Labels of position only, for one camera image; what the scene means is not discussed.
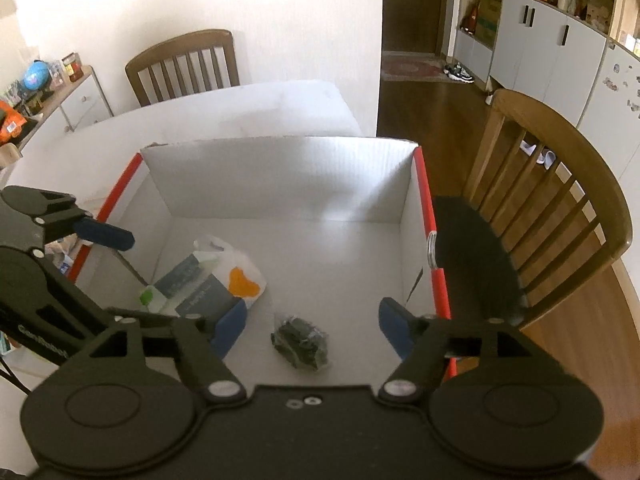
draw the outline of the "clear plastic bag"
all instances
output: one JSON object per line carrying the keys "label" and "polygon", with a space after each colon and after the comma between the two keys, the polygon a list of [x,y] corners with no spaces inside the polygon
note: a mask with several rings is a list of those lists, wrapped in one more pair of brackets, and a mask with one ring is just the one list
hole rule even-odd
{"label": "clear plastic bag", "polygon": [[271,344],[300,370],[317,372],[328,366],[327,334],[298,316],[275,314]]}

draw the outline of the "globe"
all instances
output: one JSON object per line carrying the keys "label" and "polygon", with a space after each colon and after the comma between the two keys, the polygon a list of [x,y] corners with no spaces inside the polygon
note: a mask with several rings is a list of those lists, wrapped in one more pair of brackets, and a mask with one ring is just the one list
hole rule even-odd
{"label": "globe", "polygon": [[24,73],[22,81],[28,90],[37,90],[49,79],[49,68],[44,61],[34,61]]}

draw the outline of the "silver bolt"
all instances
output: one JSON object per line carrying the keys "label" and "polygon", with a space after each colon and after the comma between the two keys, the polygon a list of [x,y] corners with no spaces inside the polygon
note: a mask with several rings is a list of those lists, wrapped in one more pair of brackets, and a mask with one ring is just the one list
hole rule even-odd
{"label": "silver bolt", "polygon": [[289,399],[286,403],[285,406],[287,408],[290,408],[292,410],[300,410],[301,408],[305,407],[305,403],[302,402],[299,399]]}
{"label": "silver bolt", "polygon": [[386,393],[394,397],[412,396],[418,390],[418,387],[415,384],[405,379],[394,379],[393,381],[389,381],[388,383],[385,383],[383,388]]}
{"label": "silver bolt", "polygon": [[207,390],[214,397],[233,397],[240,393],[240,384],[235,381],[216,381]]}
{"label": "silver bolt", "polygon": [[316,396],[308,396],[305,397],[305,404],[307,406],[317,406],[318,404],[322,404],[322,399]]}

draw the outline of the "black cabinet handle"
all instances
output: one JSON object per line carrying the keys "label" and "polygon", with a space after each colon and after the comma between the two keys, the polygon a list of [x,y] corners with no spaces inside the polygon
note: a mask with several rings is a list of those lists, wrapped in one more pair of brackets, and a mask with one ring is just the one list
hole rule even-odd
{"label": "black cabinet handle", "polygon": [[562,37],[562,46],[566,45],[566,37],[569,35],[569,25],[564,28],[564,36]]}

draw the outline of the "doormat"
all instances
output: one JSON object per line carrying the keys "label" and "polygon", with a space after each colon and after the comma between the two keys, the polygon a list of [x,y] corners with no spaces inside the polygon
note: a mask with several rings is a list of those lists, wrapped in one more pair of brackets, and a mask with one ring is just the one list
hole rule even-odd
{"label": "doormat", "polygon": [[459,83],[442,71],[446,62],[435,54],[382,51],[382,81]]}

